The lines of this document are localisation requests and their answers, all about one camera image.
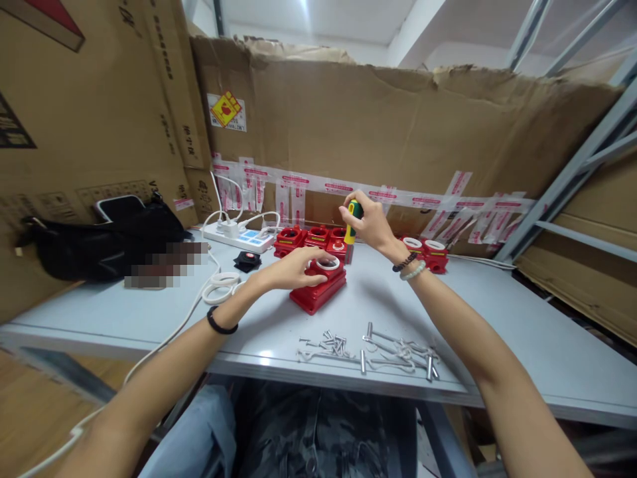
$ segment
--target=red plastic housing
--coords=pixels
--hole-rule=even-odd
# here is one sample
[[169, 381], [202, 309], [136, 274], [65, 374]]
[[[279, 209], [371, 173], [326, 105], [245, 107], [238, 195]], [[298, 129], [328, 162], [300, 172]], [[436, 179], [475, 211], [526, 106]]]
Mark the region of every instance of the red plastic housing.
[[447, 257], [449, 251], [447, 251], [447, 249], [438, 250], [432, 248], [427, 245], [427, 241], [423, 243], [423, 249], [425, 251], [425, 258], [423, 260], [425, 264], [427, 264], [427, 269], [434, 274], [445, 274], [447, 272], [447, 262], [449, 262], [449, 257]]
[[309, 315], [314, 315], [346, 282], [345, 269], [341, 261], [336, 269], [325, 270], [317, 264], [316, 260], [313, 260], [305, 270], [305, 275], [318, 274], [326, 276], [327, 282], [318, 284], [316, 287], [302, 287], [290, 292], [290, 299]]
[[320, 227], [313, 227], [307, 232], [305, 245], [308, 247], [318, 246], [321, 249], [326, 249], [330, 241], [331, 232], [332, 231], [323, 224], [321, 224]]
[[[411, 236], [402, 236], [399, 238], [403, 244], [405, 244], [405, 239], [413, 239]], [[409, 252], [416, 252], [418, 253], [418, 260], [423, 260], [425, 258], [425, 245], [423, 244], [421, 247], [417, 248], [417, 247], [413, 247], [413, 246], [409, 246], [407, 244], [405, 244], [407, 246], [407, 249], [409, 250]]]
[[349, 247], [343, 239], [345, 238], [345, 234], [347, 229], [345, 228], [334, 228], [332, 229], [332, 234], [330, 235], [330, 242], [327, 244], [326, 251], [336, 256], [340, 259], [341, 262], [345, 261], [345, 254], [347, 253], [347, 247]]
[[274, 256], [284, 258], [298, 247], [303, 247], [307, 231], [299, 228], [298, 225], [293, 228], [285, 228], [278, 235], [274, 243]]

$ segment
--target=smartphone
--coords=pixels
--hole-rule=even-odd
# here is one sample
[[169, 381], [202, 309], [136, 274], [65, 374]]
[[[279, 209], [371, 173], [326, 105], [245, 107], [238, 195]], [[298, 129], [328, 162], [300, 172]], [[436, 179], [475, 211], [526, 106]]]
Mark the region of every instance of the smartphone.
[[141, 199], [135, 195], [102, 199], [95, 203], [98, 214], [107, 221], [126, 219], [146, 209]]

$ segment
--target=left hand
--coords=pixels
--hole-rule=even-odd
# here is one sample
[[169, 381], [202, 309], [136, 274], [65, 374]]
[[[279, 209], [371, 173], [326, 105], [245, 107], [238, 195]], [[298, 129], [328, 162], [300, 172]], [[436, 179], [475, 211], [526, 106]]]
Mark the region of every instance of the left hand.
[[335, 260], [336, 258], [316, 246], [297, 248], [283, 259], [253, 274], [252, 277], [266, 290], [314, 287], [326, 282], [327, 277], [305, 275], [307, 263], [312, 259]]

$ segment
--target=power strip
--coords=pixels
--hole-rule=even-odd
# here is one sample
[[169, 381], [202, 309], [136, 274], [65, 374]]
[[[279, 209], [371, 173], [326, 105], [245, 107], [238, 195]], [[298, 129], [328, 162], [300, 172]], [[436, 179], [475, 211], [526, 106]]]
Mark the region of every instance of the power strip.
[[224, 244], [227, 244], [229, 246], [234, 246], [239, 249], [254, 252], [255, 254], [262, 254], [266, 250], [268, 250], [272, 244], [274, 244], [274, 241], [276, 241], [276, 237], [274, 237], [272, 234], [267, 234], [266, 236], [260, 238], [257, 237], [258, 235], [259, 231], [245, 229], [236, 239], [229, 238], [225, 236], [224, 233], [221, 231], [221, 226], [219, 226], [219, 223], [209, 224], [204, 229], [204, 237], [206, 239], [223, 242]]

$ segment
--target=ceiling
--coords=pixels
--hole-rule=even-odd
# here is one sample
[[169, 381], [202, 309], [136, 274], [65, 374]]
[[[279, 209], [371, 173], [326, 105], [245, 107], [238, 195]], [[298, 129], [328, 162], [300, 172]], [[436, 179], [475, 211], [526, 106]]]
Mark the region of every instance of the ceiling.
[[[555, 58], [590, 23], [609, 0], [553, 0], [532, 53]], [[430, 27], [447, 39], [510, 48], [532, 0], [447, 0]], [[637, 2], [629, 1], [585, 45], [576, 59], [590, 60], [635, 41]]]
[[415, 0], [228, 0], [226, 20], [388, 45]]

